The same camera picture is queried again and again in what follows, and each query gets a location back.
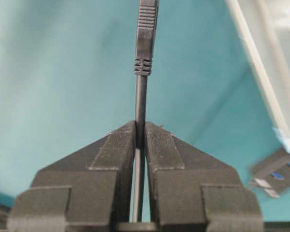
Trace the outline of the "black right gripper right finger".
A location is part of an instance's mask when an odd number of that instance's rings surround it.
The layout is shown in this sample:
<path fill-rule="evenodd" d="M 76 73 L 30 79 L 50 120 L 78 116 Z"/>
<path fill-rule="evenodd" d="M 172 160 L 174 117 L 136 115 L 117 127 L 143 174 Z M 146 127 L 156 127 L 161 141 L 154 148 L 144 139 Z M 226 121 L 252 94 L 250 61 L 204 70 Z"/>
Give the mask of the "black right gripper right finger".
<path fill-rule="evenodd" d="M 161 232 L 261 232 L 237 171 L 152 122 L 145 125 L 150 214 Z"/>

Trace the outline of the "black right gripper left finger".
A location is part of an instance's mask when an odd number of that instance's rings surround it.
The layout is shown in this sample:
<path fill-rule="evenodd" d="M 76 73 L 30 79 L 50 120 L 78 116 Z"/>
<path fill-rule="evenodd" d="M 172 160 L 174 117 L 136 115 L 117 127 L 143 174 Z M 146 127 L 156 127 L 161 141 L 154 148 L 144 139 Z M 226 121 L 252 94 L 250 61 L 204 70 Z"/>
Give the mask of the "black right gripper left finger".
<path fill-rule="evenodd" d="M 135 123 L 39 170 L 14 201 L 10 232 L 110 232 L 130 216 Z"/>

